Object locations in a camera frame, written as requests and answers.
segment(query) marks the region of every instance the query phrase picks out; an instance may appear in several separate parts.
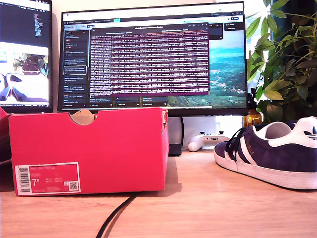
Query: monitor bezel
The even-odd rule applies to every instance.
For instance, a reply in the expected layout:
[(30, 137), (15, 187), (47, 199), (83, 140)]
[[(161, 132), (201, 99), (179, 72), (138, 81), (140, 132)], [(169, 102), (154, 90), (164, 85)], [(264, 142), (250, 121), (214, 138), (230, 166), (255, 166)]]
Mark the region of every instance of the monitor bezel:
[[(59, 47), (59, 79), (58, 79), (58, 102), (57, 102), (57, 111), (58, 112), (68, 112), (75, 113), (81, 109), (67, 109), (63, 108), (63, 70), (62, 70), (62, 52), (63, 52), (63, 16), (67, 13), (81, 13), (81, 12), (99, 12), (99, 11), (116, 11), (116, 10), (132, 10), (132, 9), (149, 9), (149, 8), (165, 8), (165, 7), (179, 7), (179, 6), (197, 6), (197, 5), (216, 5), (216, 4), (232, 4), (232, 3), (242, 3), (243, 6), (243, 23), (245, 26), (246, 18), (244, 13), (244, 1), (232, 1), (232, 2), (210, 2), (210, 3), (193, 3), (193, 4), (177, 4), (177, 5), (159, 5), (159, 6), (144, 6), (144, 7), (129, 7), (129, 8), (113, 8), (113, 9), (98, 9), (98, 10), (80, 10), (80, 11), (63, 11), (61, 13), (61, 28), (60, 28), (60, 47)], [(219, 116), (219, 115), (242, 115), (245, 116), (248, 114), (248, 84), (247, 84), (247, 59), (246, 59), (246, 27), (244, 27), (244, 55), (245, 55), (245, 103), (244, 108), (172, 108), (172, 107), (163, 107), (168, 110), (169, 117), (191, 117), (191, 116)], [(100, 110), (120, 110), (126, 108), (93, 108), (88, 109), (92, 113), (98, 113)]]
[(49, 18), (50, 18), (50, 28), (49, 28), (49, 106), (48, 107), (39, 107), (39, 106), (0, 106), (6, 113), (52, 113), (53, 112), (53, 7), (52, 0), (46, 0), (50, 5)]

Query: game controller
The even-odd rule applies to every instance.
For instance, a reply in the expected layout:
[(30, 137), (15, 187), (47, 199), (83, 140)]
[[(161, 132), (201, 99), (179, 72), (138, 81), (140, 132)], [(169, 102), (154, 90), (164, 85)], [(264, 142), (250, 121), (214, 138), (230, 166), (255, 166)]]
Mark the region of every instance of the game controller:
[(223, 135), (223, 131), (220, 131), (219, 134), (205, 134), (204, 132), (200, 132), (200, 135), (194, 136), (188, 142), (188, 150), (195, 152), (203, 146), (213, 146), (222, 141), (228, 140), (229, 138)]

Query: white stripe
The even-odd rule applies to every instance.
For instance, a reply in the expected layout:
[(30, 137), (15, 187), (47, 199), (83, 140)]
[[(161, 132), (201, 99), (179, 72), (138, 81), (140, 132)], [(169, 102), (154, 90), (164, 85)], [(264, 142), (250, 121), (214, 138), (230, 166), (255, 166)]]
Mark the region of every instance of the white stripe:
[(241, 157), (240, 157), (240, 155), (239, 155), (238, 151), (237, 151), (237, 161), (239, 161), (239, 162), (243, 162), (243, 163), (244, 163), (244, 161), (241, 159)]
[(229, 156), (229, 153), (224, 151), (224, 156), (226, 157), (227, 160), (232, 160)]
[(246, 141), (244, 140), (244, 136), (241, 137), (240, 139), (240, 145), (241, 145), (241, 149), (244, 154), (244, 157), (246, 157), (246, 159), (250, 162), (251, 165), (257, 165), (257, 163), (253, 160), (252, 156), (250, 155), (248, 151)]
[[(232, 159), (230, 158), (230, 156), (229, 156), (229, 153), (226, 152), (226, 151), (224, 152), (224, 156), (225, 156), (225, 158), (226, 158), (227, 160), (232, 160)], [(243, 161), (243, 160), (241, 159), (241, 157), (239, 156), (238, 152), (237, 152), (237, 161), (244, 163), (244, 161)]]

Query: landscape wallpaper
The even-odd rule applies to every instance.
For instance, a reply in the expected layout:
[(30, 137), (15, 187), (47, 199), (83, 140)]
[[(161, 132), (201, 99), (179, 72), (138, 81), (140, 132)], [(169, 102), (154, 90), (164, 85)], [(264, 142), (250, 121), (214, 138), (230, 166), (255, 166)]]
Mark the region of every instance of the landscape wallpaper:
[(224, 31), (210, 40), (210, 95), (170, 96), (170, 107), (243, 108), (246, 106), (243, 31)]

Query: monitor screen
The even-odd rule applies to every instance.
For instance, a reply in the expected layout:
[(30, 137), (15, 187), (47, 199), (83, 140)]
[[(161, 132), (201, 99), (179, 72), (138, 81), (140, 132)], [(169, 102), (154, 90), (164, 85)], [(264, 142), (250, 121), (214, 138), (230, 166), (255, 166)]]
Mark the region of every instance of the monitor screen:
[(63, 12), (58, 110), (247, 113), (243, 2)]
[(52, 112), (52, 2), (0, 0), (0, 107)]

